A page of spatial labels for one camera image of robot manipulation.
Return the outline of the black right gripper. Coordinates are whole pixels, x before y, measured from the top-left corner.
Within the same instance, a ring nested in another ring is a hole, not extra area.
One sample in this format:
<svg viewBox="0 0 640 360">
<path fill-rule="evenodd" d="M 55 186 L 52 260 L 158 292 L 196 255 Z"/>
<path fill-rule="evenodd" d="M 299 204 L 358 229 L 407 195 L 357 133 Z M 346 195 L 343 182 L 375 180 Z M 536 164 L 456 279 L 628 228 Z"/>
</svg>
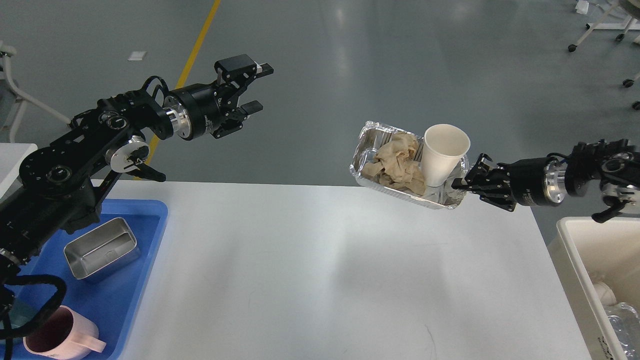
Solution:
<svg viewBox="0 0 640 360">
<path fill-rule="evenodd" d="M 482 202 L 508 212 L 514 212 L 518 203 L 526 207 L 558 207 L 568 194 L 566 169 L 567 164 L 555 157 L 522 159 L 502 165 L 487 153 L 480 153 L 464 177 L 453 179 L 451 188 L 478 193 Z M 509 186 L 512 194 L 493 193 L 505 192 Z"/>
</svg>

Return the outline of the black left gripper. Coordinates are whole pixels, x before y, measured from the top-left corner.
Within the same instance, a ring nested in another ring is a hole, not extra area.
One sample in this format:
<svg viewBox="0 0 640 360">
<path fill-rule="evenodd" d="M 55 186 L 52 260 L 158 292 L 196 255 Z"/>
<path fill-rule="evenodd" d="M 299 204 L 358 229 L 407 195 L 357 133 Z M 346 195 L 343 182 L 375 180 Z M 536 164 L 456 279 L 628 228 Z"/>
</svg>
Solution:
<svg viewBox="0 0 640 360">
<path fill-rule="evenodd" d="M 214 63 L 215 83 L 192 84 L 174 89 L 164 97 L 173 133 L 192 141 L 206 133 L 215 139 L 243 129 L 243 123 L 264 109 L 258 101 L 250 101 L 229 110 L 221 110 L 218 100 L 231 101 L 243 95 L 259 78 L 272 75 L 269 63 L 257 63 L 249 55 L 240 54 Z"/>
</svg>

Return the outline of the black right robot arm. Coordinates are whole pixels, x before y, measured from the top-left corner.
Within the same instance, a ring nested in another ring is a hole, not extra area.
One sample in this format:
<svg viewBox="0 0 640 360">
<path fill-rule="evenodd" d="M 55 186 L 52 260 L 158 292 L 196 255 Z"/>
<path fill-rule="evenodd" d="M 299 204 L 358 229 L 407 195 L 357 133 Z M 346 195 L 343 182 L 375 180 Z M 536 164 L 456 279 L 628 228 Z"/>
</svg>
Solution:
<svg viewBox="0 0 640 360">
<path fill-rule="evenodd" d="M 558 207 L 566 198 L 582 198 L 590 182 L 598 182 L 601 212 L 591 215 L 602 224 L 622 214 L 638 214 L 639 151 L 628 139 L 579 142 L 570 153 L 515 162 L 494 162 L 482 153 L 452 189 L 478 195 L 489 205 L 513 212 L 522 207 Z"/>
</svg>

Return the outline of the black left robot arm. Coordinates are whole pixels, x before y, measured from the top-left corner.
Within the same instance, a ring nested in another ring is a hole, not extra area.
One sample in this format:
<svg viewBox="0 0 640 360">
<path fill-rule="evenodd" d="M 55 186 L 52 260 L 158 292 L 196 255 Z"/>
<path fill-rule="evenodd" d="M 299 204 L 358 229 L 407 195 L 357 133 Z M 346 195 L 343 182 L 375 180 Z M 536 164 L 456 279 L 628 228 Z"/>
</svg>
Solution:
<svg viewBox="0 0 640 360">
<path fill-rule="evenodd" d="M 166 175 L 146 161 L 150 150 L 144 129 L 158 139 L 178 135 L 192 141 L 205 134 L 219 139 L 238 132 L 253 114 L 257 101 L 240 104 L 250 84 L 272 75 L 269 63 L 247 54 L 214 64 L 216 78 L 169 89 L 160 76 L 148 77 L 139 89 L 98 100 L 96 107 L 74 116 L 69 132 L 20 163 L 21 187 L 1 203 L 1 340 L 10 360 L 14 340 L 34 333 L 62 305 L 67 284 L 56 275 L 21 275 L 59 230 L 68 234 L 99 221 L 102 203 L 122 174 L 164 182 Z M 10 325 L 15 294 L 11 286 L 50 285 L 53 295 L 32 319 Z"/>
</svg>

